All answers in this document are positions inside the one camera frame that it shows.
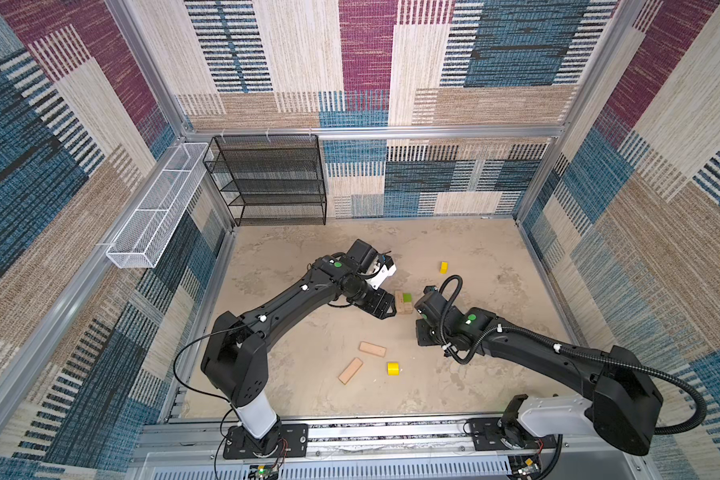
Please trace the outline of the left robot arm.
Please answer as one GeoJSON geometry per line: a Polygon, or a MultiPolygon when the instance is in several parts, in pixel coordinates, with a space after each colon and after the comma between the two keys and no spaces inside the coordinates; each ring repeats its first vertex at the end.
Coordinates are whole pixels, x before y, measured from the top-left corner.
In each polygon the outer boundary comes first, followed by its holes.
{"type": "Polygon", "coordinates": [[[217,317],[201,370],[241,423],[224,435],[240,457],[269,457],[285,444],[281,419],[265,393],[271,348],[298,322],[340,297],[377,319],[395,316],[395,297],[382,288],[395,272],[390,254],[357,239],[347,252],[316,259],[299,280],[258,308],[217,317]]]}

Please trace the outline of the natural wood rectangular block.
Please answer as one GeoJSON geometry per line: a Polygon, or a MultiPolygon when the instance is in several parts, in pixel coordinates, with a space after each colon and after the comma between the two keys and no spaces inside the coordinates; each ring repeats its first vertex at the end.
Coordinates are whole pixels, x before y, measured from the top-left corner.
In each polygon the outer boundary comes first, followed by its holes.
{"type": "Polygon", "coordinates": [[[396,302],[396,312],[400,315],[412,314],[414,311],[413,305],[410,302],[396,302]]]}

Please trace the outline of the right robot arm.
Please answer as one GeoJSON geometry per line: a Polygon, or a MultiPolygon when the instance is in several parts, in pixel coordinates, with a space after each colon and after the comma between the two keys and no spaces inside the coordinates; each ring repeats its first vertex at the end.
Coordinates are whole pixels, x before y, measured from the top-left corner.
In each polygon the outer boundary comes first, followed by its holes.
{"type": "Polygon", "coordinates": [[[434,288],[426,289],[414,307],[421,316],[416,323],[420,345],[464,351],[465,362],[476,355],[510,361],[574,391],[557,399],[515,396],[498,423],[507,446],[526,447],[550,435],[598,435],[622,452],[648,454],[663,399],[630,350],[575,346],[484,309],[461,312],[434,288]]]}

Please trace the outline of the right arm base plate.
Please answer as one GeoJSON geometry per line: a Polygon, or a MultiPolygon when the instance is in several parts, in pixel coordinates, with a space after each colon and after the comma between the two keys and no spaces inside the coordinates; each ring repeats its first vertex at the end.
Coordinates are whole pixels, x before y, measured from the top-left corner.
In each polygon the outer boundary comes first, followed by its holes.
{"type": "Polygon", "coordinates": [[[534,437],[516,420],[504,422],[501,417],[477,417],[466,421],[463,431],[472,439],[476,451],[554,450],[555,435],[534,437]]]}

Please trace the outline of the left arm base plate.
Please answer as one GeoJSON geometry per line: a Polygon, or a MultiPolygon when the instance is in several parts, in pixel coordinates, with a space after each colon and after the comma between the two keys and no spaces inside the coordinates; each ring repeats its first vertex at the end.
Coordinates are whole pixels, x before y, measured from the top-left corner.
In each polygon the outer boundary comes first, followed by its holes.
{"type": "Polygon", "coordinates": [[[306,456],[309,426],[304,423],[275,426],[261,439],[256,439],[243,426],[226,431],[222,457],[225,460],[254,458],[302,458],[306,456]]]}

